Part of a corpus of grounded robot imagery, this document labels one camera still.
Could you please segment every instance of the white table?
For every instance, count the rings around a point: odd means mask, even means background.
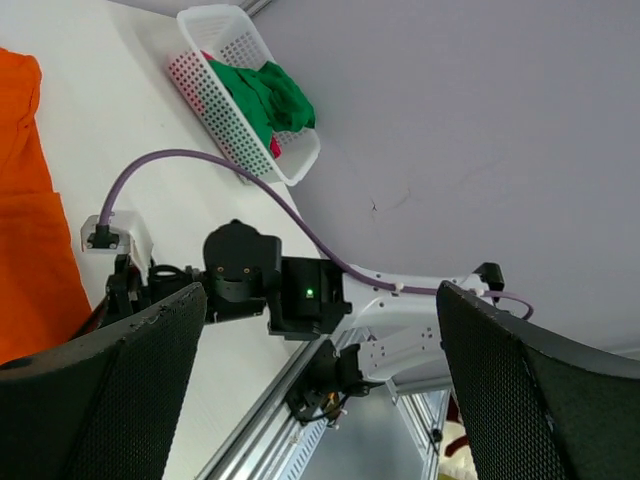
[[[116,175],[152,150],[219,154],[163,71],[163,32],[175,20],[99,0],[2,0],[0,45],[34,55],[43,71],[38,128],[91,303],[112,259],[82,254],[78,232]],[[277,191],[289,202],[286,188]],[[140,212],[159,263],[202,266],[207,234],[238,218],[279,236],[285,255],[314,246],[261,191],[198,160],[167,159],[134,175],[116,205]],[[293,351],[266,318],[206,327],[165,478],[194,478]]]

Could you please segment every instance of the folded clothing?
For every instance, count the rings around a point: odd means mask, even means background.
[[[208,61],[267,149],[274,131],[315,128],[313,106],[279,65],[267,62],[260,70],[251,70]]]
[[[0,365],[68,341],[90,314],[40,148],[41,73],[0,49]]]

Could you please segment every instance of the green cloth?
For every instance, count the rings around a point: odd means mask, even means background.
[[[267,62],[260,70],[209,64],[247,121],[269,150],[273,132],[299,132],[315,128],[316,116],[300,88],[279,65]]]

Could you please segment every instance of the basket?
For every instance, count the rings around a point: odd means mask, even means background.
[[[275,133],[282,154],[274,159],[202,54],[254,70],[274,61],[249,16],[236,6],[210,5],[177,19],[188,50],[170,55],[169,75],[220,150],[266,182],[298,183],[318,158],[318,135],[311,129]]]

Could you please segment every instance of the orange shirt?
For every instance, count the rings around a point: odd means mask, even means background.
[[[66,342],[90,313],[40,148],[41,73],[0,49],[0,365]]]

